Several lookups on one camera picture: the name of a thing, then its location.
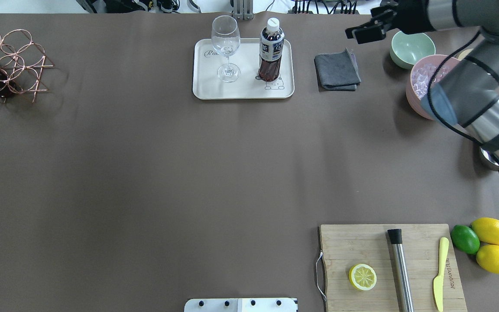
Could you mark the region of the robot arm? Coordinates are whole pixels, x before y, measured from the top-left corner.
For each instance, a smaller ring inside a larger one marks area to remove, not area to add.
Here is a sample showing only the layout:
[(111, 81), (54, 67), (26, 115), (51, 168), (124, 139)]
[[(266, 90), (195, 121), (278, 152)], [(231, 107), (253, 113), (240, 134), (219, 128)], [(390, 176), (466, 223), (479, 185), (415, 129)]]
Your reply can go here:
[(372, 19), (345, 30), (359, 44), (389, 30), (405, 34), (477, 26), (483, 40), (428, 91), (423, 109), (499, 158), (499, 0), (398, 0), (371, 10)]

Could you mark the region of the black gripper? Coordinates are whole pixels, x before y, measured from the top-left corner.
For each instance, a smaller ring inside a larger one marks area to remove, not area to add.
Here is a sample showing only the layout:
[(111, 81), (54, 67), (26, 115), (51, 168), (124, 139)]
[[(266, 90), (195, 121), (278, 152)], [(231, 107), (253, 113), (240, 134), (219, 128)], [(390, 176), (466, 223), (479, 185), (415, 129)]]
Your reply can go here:
[(428, 0), (395, 0), (370, 10), (377, 21), (347, 28), (345, 35), (358, 44), (382, 41), (386, 32), (398, 29), (405, 34), (433, 32), (434, 26), (428, 17)]

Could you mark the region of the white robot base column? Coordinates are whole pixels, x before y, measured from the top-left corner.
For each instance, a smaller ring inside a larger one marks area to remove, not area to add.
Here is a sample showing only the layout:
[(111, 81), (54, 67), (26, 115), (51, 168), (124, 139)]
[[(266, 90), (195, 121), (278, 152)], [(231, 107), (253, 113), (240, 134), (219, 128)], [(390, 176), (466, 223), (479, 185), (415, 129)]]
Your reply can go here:
[(189, 299), (184, 312), (298, 312), (298, 300), (289, 297)]

